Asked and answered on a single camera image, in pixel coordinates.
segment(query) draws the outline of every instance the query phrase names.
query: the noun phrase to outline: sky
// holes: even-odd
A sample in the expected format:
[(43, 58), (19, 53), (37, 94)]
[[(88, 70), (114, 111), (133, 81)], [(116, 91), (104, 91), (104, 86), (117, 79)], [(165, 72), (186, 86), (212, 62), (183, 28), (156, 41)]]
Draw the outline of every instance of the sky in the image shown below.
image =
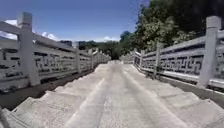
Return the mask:
[(33, 30), (57, 40), (119, 40), (133, 32), (140, 5), (149, 0), (0, 0), (0, 20), (33, 15)]

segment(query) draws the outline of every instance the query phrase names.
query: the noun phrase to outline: stone railing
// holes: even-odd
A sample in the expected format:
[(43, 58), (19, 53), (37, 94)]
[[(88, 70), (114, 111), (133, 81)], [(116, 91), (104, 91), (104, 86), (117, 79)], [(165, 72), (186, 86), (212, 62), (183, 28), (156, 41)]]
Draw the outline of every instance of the stone railing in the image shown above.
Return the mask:
[(157, 50), (141, 53), (137, 50), (122, 56), (132, 61), (142, 71), (194, 83), (199, 87), (207, 85), (224, 88), (224, 31), (221, 19), (216, 16), (207, 18), (204, 37), (196, 38), (177, 45), (163, 48), (157, 43)]
[(32, 32), (32, 15), (23, 13), (18, 27), (0, 21), (0, 31), (17, 40), (0, 36), (0, 90), (35, 86), (47, 78), (93, 69), (110, 60), (98, 52), (80, 51)]
[(135, 59), (135, 52), (130, 52), (129, 54), (127, 55), (122, 55), (120, 57), (121, 60), (123, 60), (123, 62), (125, 64), (133, 64), (134, 63), (134, 59)]

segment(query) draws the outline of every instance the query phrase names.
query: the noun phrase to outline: cloud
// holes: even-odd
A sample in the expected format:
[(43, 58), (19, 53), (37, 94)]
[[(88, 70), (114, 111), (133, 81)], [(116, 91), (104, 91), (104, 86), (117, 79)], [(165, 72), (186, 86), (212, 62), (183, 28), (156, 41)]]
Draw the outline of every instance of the cloud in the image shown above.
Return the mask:
[(42, 36), (47, 37), (47, 38), (52, 39), (52, 40), (56, 40), (56, 41), (59, 40), (58, 37), (56, 37), (56, 36), (53, 35), (53, 34), (47, 33), (47, 32), (43, 32), (43, 33), (42, 33)]
[(8, 24), (14, 25), (14, 26), (18, 26), (17, 25), (17, 20), (6, 20), (5, 22), (8, 23)]
[(98, 38), (95, 39), (94, 41), (96, 42), (107, 42), (107, 41), (119, 41), (120, 39), (117, 37), (109, 37), (109, 36), (105, 36), (103, 38)]
[[(18, 26), (17, 25), (17, 20), (6, 20), (5, 22), (8, 23), (8, 24), (14, 25), (14, 26)], [(59, 40), (59, 38), (57, 38), (55, 35), (53, 35), (51, 33), (43, 32), (41, 35), (44, 36), (44, 37), (47, 37), (49, 39), (52, 39), (52, 40), (56, 40), (56, 41)], [(17, 40), (16, 35), (6, 33), (6, 32), (2, 32), (2, 31), (0, 31), (0, 36), (5, 37), (5, 38), (9, 38), (9, 39)]]
[[(17, 26), (17, 20), (6, 20), (5, 22), (8, 23), (8, 24)], [(9, 38), (9, 39), (13, 39), (13, 40), (17, 40), (16, 35), (6, 33), (6, 32), (2, 32), (2, 31), (0, 31), (0, 36), (5, 37), (5, 38)]]

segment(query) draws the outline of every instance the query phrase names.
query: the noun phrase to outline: green foliage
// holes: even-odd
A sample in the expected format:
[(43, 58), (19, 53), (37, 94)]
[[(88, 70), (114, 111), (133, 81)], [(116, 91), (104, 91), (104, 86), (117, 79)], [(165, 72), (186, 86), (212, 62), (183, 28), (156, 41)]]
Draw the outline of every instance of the green foliage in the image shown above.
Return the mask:
[(121, 35), (122, 53), (133, 47), (154, 51), (157, 42), (170, 46), (204, 35), (206, 17), (223, 18), (222, 8), (223, 0), (151, 0), (140, 10), (136, 31)]
[(93, 48), (99, 48), (103, 53), (111, 56), (112, 59), (119, 59), (121, 55), (120, 44), (116, 41), (108, 42), (94, 42), (94, 41), (79, 41), (79, 49), (87, 50)]

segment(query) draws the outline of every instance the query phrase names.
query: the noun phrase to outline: railing post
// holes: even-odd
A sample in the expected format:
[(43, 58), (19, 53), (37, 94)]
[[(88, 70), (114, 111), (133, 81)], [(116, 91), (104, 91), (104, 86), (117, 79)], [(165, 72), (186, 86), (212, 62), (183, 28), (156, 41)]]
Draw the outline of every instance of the railing post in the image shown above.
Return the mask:
[(221, 19), (211, 16), (206, 19), (206, 42), (202, 69), (197, 86), (205, 88), (209, 80), (214, 77), (216, 67), (216, 47), (218, 31), (221, 29)]
[(79, 55), (79, 43), (76, 43), (76, 66), (77, 66), (78, 73), (81, 73), (80, 55)]
[(31, 86), (40, 84), (39, 73), (34, 59), (34, 43), (32, 33), (32, 15), (24, 12), (19, 16), (17, 24), (21, 28), (19, 34), (21, 67), (28, 76)]
[(96, 51), (97, 51), (97, 53), (96, 53), (96, 65), (98, 65), (99, 64), (99, 48), (96, 48)]
[(102, 63), (103, 57), (102, 57), (102, 51), (100, 51), (100, 64)]
[(101, 63), (104, 63), (104, 54), (103, 53), (101, 53), (102, 54), (102, 62)]
[(90, 63), (91, 66), (90, 66), (90, 67), (91, 67), (91, 69), (93, 69), (93, 67), (94, 67), (94, 66), (93, 66), (93, 65), (94, 65), (94, 64), (93, 64), (93, 50), (92, 50), (92, 49), (89, 49), (89, 50), (88, 50), (88, 53), (91, 55), (91, 63)]
[(156, 62), (155, 62), (155, 66), (154, 66), (154, 78), (156, 78), (156, 75), (158, 73), (158, 69), (160, 66), (160, 50), (163, 48), (163, 44), (162, 43), (157, 43), (156, 44)]
[(144, 56), (144, 54), (145, 54), (145, 50), (141, 50), (141, 58), (140, 58), (140, 64), (139, 64), (139, 68), (140, 69), (143, 68), (142, 67), (142, 63), (143, 63), (143, 56)]
[(136, 58), (137, 58), (137, 56), (136, 56), (136, 54), (135, 54), (135, 53), (137, 52), (137, 48), (134, 48), (134, 51), (133, 51), (133, 52), (134, 52), (134, 54), (133, 54), (133, 56), (134, 56), (134, 57), (133, 57), (133, 64), (134, 64), (134, 65), (137, 65), (137, 64), (136, 64)]

